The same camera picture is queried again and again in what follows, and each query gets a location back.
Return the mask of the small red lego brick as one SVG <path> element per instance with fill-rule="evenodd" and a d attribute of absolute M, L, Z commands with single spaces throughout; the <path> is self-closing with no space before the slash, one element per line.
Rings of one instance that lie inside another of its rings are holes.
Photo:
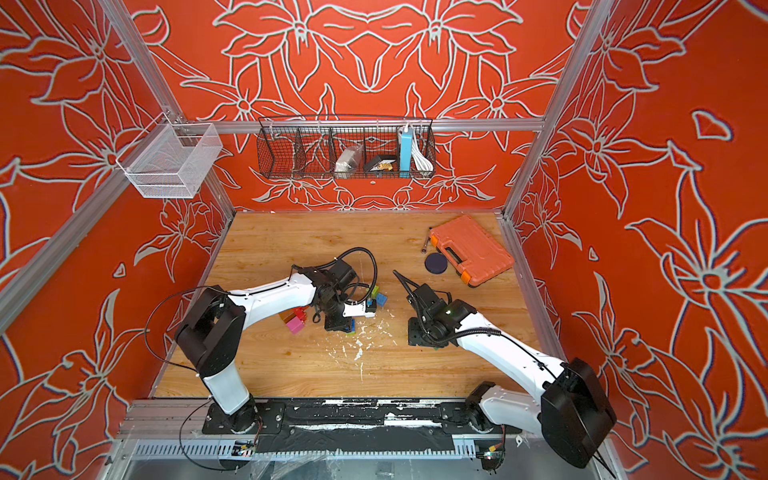
<path fill-rule="evenodd" d="M 306 314 L 306 309 L 305 308 L 303 308 L 303 307 L 301 307 L 301 308 L 294 308 L 293 309 L 293 313 L 294 313 L 295 317 L 299 321 L 305 322 L 307 320 L 307 314 Z"/>

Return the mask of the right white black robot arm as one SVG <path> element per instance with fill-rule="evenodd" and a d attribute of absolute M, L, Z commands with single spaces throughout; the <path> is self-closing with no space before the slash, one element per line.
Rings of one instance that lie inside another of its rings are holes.
<path fill-rule="evenodd" d="M 585 361 L 545 354 L 492 324 L 467 302 L 394 274 L 415 314 L 408 323 L 411 344 L 434 349 L 455 345 L 486 360 L 530 396 L 522 402 L 493 382 L 468 397 L 476 429 L 514 427 L 540 435 L 568 464 L 608 465 L 600 447 L 617 423 L 616 413 L 594 369 Z"/>

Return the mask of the brown lego brick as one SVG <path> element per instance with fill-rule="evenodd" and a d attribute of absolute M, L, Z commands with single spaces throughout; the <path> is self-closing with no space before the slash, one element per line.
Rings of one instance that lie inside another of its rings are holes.
<path fill-rule="evenodd" d="M 280 312 L 278 314 L 279 318 L 284 322 L 288 323 L 295 317 L 295 312 L 292 309 Z"/>

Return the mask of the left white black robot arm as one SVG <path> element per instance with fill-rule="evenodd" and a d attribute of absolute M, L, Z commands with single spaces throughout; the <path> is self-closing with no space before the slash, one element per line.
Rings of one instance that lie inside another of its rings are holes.
<path fill-rule="evenodd" d="M 256 323 L 295 308 L 315 309 L 313 321 L 329 332 L 350 333 L 357 318 L 375 316 L 378 264 L 373 253 L 353 247 L 333 260 L 290 267 L 289 275 L 262 286 L 227 291 L 205 286 L 175 332 L 175 343 L 191 363 L 222 413 L 225 427 L 247 431 L 259 420 L 254 398 L 235 364 L 242 333 Z"/>

